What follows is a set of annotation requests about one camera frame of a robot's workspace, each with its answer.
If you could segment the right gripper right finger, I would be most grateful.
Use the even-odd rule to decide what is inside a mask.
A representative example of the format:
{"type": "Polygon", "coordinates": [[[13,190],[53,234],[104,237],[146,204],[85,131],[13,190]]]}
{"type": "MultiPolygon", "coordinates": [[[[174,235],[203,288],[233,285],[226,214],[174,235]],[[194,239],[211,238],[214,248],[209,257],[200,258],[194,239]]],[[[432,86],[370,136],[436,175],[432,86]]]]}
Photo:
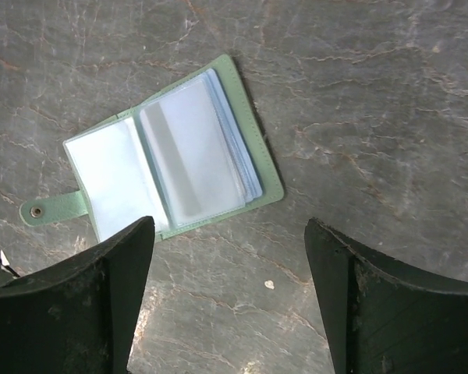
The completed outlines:
{"type": "Polygon", "coordinates": [[[337,373],[468,373],[468,282],[401,262],[313,218],[304,232],[337,373]]]}

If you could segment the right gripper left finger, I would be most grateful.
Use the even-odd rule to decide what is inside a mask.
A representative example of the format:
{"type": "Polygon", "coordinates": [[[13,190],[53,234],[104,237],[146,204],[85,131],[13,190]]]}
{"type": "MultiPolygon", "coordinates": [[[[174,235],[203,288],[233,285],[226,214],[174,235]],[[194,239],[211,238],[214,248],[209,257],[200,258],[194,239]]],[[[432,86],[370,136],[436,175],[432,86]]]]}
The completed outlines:
{"type": "Polygon", "coordinates": [[[143,217],[53,266],[0,264],[0,373],[125,373],[154,248],[143,217]]]}

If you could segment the white magnetic stripe card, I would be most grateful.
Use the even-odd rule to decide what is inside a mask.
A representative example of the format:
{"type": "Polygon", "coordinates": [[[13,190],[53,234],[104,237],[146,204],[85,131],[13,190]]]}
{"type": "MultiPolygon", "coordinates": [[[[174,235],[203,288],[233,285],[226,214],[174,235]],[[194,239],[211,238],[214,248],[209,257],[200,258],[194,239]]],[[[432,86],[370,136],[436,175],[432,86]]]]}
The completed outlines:
{"type": "Polygon", "coordinates": [[[244,187],[205,79],[146,104],[140,122],[174,226],[244,206],[244,187]]]}

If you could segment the green card holder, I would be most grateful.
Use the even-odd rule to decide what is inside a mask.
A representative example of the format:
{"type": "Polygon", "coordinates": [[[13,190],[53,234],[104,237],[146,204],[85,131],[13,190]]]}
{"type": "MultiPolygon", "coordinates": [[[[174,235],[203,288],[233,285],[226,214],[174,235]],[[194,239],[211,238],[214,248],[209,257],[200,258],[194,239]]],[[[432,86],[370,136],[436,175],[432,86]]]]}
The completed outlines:
{"type": "Polygon", "coordinates": [[[99,241],[135,220],[154,218],[156,240],[216,223],[282,199],[284,189],[233,59],[220,55],[205,67],[63,143],[79,188],[23,203],[19,214],[31,227],[88,216],[99,241]],[[186,226],[173,225],[140,122],[141,109],[193,79],[205,79],[240,180],[245,204],[186,226]]]}

